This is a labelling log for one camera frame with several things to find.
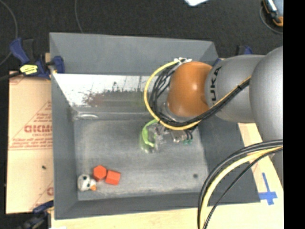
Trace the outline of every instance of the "black cord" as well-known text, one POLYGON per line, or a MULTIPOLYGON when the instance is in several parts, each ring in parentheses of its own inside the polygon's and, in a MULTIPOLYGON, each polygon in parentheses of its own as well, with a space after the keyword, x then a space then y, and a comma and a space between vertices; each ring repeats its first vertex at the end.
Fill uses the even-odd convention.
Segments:
POLYGON ((228 193, 228 191, 239 181, 239 179, 246 173, 247 170, 249 170, 254 164, 256 164, 259 160, 265 158, 266 156, 269 156, 270 154, 274 154, 274 153, 277 153, 277 152, 280 152, 282 151, 283 148, 280 148, 276 151, 271 151, 269 153, 266 153, 260 157, 258 157, 256 160, 254 160, 251 164, 249 164, 239 175, 238 177, 230 184, 230 186, 224 191, 224 193, 220 196, 220 198, 216 201, 216 203, 214 204, 214 206, 212 207, 209 215, 207 216, 206 218, 206 221, 204 222, 204 225, 203 225, 203 229, 206 229, 208 224, 209 224, 209 221, 214 213, 214 211, 216 210, 216 207, 218 206, 219 202, 221 201, 221 199, 228 193))
POLYGON ((21 74, 22 74, 21 72, 15 72, 15 73, 12 73, 12 74, 1 76, 0 77, 0 82, 7 81, 9 78, 12 78, 12 77, 15 77, 15 76, 18 76, 18 75, 21 75, 21 74))
POLYGON ((283 140, 273 140, 268 142, 261 142, 258 144, 254 144, 248 147, 244 147, 242 149, 237 150, 236 152, 232 153, 230 156, 228 156, 224 161, 219 163, 209 174, 207 179, 204 181, 204 184, 202 186, 202 189, 199 193, 199 199, 198 199, 198 210, 197 210, 197 227, 200 228, 200 211, 202 206, 202 200, 204 197, 204 194, 206 193, 208 187, 210 186, 211 182, 214 180, 215 176, 223 170, 230 162, 232 162, 234 159, 241 158, 242 156, 245 156, 251 152, 255 151, 261 151, 265 149, 271 149, 274 147, 282 146, 283 140))

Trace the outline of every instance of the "green object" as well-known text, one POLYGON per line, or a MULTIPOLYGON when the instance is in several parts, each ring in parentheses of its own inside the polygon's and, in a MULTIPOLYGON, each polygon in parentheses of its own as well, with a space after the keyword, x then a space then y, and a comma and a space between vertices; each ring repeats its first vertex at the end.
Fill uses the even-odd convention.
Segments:
POLYGON ((156 119, 151 120, 150 122, 148 122, 148 123, 143 127, 143 130, 142 130, 142 139, 143 139, 144 143, 145 143, 146 145, 151 146, 151 147, 154 147, 154 143, 152 143, 152 142, 150 142, 150 141, 148 140, 148 130, 147 130, 147 127, 148 127, 149 125, 152 125, 152 124, 157 123, 157 122, 158 122, 158 121, 157 121, 156 119))

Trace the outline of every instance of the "black object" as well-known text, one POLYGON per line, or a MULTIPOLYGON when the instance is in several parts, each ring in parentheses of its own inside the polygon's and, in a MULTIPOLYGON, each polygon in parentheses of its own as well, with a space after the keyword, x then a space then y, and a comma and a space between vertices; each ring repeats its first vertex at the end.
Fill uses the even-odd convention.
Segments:
POLYGON ((275 25, 284 25, 284 0, 263 0, 266 12, 270 15, 275 25))

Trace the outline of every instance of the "cardboard sheet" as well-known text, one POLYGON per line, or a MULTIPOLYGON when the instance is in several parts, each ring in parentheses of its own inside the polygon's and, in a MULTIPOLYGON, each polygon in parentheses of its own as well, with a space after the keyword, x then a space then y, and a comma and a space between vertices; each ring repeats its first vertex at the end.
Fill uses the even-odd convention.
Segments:
POLYGON ((51 83, 9 82, 6 213, 29 212, 53 199, 51 83))

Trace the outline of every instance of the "blue tape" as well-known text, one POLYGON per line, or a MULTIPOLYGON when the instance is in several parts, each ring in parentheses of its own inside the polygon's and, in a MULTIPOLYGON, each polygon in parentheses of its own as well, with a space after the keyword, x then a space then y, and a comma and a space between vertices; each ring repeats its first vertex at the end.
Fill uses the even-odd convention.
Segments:
POLYGON ((264 179, 267 191, 258 193, 258 196, 259 196, 260 200, 266 199, 268 205, 272 205, 272 204, 274 204, 273 199, 277 198, 277 195, 276 195, 276 192, 270 191, 270 188, 269 188, 269 185, 267 182, 267 178, 266 178, 266 174, 263 172, 262 175, 263 175, 263 179, 264 179))

